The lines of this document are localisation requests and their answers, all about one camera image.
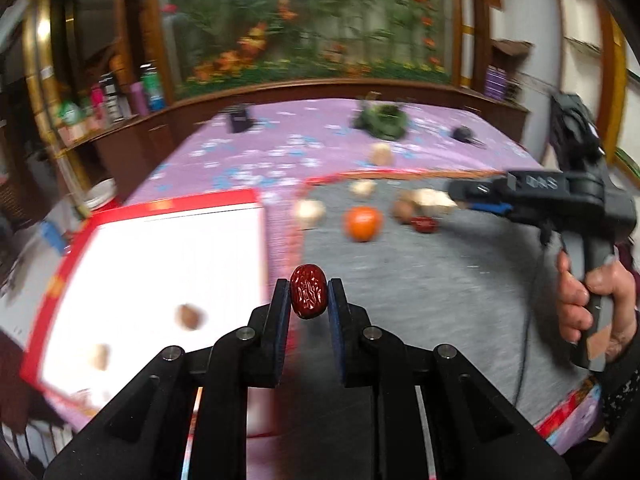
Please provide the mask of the beige cake piece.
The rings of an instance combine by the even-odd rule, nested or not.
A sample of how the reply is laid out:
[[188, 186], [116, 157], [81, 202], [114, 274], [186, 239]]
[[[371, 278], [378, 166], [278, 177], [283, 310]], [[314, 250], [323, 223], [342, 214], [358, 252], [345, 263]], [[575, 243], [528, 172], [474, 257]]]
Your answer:
[[370, 146], [368, 161], [373, 166], [389, 167], [394, 164], [394, 154], [390, 144], [384, 142], [373, 143]]
[[320, 200], [298, 200], [293, 214], [299, 229], [311, 230], [323, 220], [326, 206]]

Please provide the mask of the brown kiwi fruit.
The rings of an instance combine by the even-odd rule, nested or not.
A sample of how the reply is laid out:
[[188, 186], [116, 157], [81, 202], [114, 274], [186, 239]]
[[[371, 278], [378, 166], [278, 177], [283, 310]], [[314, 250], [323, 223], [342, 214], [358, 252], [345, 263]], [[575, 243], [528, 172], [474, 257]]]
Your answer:
[[395, 200], [392, 206], [392, 215], [400, 224], [410, 224], [416, 215], [414, 203], [408, 202], [408, 200]]

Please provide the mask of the black small box device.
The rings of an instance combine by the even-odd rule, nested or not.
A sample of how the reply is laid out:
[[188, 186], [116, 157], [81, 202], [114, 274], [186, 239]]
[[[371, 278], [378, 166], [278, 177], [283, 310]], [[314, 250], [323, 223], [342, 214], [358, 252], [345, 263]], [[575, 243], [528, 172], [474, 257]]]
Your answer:
[[232, 133], [243, 133], [253, 128], [256, 120], [252, 115], [253, 105], [250, 103], [239, 103], [228, 106], [224, 110]]

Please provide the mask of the orange tangerine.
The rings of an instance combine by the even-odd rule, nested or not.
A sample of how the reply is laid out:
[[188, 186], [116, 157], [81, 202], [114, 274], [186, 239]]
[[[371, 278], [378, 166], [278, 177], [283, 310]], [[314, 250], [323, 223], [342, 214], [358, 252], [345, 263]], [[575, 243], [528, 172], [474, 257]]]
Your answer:
[[384, 224], [382, 212], [370, 206], [356, 206], [344, 214], [345, 235], [353, 242], [367, 243], [375, 240]]

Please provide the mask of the white red bucket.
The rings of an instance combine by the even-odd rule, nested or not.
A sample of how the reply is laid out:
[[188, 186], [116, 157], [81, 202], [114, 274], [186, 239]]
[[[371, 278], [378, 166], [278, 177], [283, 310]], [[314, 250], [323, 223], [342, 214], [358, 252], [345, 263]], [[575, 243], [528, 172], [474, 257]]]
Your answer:
[[118, 207], [119, 199], [115, 180], [108, 178], [93, 185], [87, 193], [85, 204], [91, 212]]

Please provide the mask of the red white shallow box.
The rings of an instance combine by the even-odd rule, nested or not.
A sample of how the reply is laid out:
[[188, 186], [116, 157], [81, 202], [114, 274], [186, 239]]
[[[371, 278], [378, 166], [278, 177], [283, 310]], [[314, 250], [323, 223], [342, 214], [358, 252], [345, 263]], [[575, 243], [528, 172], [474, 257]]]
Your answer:
[[[152, 200], [85, 222], [50, 278], [22, 377], [81, 430], [168, 346], [206, 348], [270, 298], [268, 208], [254, 188]], [[203, 311], [198, 330], [180, 304]]]

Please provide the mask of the purple floral tablecloth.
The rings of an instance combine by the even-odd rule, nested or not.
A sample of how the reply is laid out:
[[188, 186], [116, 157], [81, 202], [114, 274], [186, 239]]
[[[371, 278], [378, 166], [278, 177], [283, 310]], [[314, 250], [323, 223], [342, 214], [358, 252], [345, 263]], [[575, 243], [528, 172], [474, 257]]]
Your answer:
[[257, 188], [276, 199], [268, 208], [270, 272], [288, 274], [302, 263], [303, 234], [294, 219], [298, 200], [309, 185], [352, 182], [371, 167], [370, 136], [352, 128], [349, 102], [324, 108], [266, 106], [247, 132], [233, 134], [224, 116], [189, 136], [152, 170], [131, 195], [131, 203], [181, 195]]

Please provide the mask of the grey felt mat red trim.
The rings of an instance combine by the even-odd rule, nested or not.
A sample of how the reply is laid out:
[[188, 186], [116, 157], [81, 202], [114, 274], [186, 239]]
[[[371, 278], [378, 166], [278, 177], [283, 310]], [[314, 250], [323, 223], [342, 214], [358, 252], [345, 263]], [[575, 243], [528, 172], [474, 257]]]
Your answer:
[[445, 214], [432, 234], [397, 222], [402, 191], [423, 180], [378, 180], [370, 205], [382, 231], [358, 243], [344, 231], [356, 205], [349, 180], [309, 185], [304, 196], [326, 208], [303, 234], [299, 259], [339, 278], [349, 301], [407, 344], [457, 347], [550, 442], [585, 437], [598, 416], [600, 390], [574, 366], [555, 315], [555, 258], [560, 242], [492, 214]]

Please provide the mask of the wooden low cabinet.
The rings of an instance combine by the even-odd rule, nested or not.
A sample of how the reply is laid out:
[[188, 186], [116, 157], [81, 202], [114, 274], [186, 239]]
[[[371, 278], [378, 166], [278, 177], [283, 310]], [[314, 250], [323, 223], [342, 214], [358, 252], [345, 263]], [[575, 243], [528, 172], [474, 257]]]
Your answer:
[[358, 100], [373, 94], [384, 102], [426, 105], [444, 110], [464, 110], [482, 118], [507, 138], [520, 142], [529, 111], [518, 104], [500, 102], [472, 90], [423, 81], [334, 78], [303, 79], [253, 84], [185, 99], [148, 116], [137, 116], [107, 130], [94, 132], [63, 153], [85, 153], [92, 146], [104, 172], [115, 179], [119, 196], [126, 200], [193, 133], [235, 105], [247, 105], [250, 116], [262, 118], [266, 106], [316, 104], [333, 108], [346, 101], [355, 114]]

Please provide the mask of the flower mural panel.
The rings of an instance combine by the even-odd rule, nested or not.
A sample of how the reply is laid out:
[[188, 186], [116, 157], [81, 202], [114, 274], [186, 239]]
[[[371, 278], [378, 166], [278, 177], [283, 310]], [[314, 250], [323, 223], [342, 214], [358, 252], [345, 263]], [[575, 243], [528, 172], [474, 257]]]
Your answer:
[[449, 0], [160, 0], [180, 99], [321, 78], [450, 81]]

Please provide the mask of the brown round nut ball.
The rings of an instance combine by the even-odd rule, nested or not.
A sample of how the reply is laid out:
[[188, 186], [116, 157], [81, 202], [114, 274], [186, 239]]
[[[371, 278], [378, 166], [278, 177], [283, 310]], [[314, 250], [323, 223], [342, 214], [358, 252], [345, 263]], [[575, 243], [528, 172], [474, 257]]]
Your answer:
[[192, 304], [180, 304], [176, 311], [176, 322], [184, 330], [198, 330], [205, 321], [205, 314]]

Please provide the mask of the dark red jujube date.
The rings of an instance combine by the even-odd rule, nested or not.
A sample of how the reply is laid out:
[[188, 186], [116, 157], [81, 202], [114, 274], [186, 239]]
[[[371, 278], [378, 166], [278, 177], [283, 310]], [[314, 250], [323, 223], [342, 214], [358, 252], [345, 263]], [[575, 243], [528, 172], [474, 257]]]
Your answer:
[[413, 217], [410, 224], [416, 232], [422, 234], [432, 234], [439, 229], [439, 222], [432, 217]]

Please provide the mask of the green leafy plant decoration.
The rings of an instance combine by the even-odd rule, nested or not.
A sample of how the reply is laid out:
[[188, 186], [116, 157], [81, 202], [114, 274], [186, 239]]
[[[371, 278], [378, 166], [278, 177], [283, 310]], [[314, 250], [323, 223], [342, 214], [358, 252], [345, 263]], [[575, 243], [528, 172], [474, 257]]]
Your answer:
[[359, 101], [359, 108], [352, 118], [352, 128], [366, 132], [382, 141], [399, 141], [409, 128], [409, 116], [397, 103], [378, 100], [380, 94], [370, 91]]

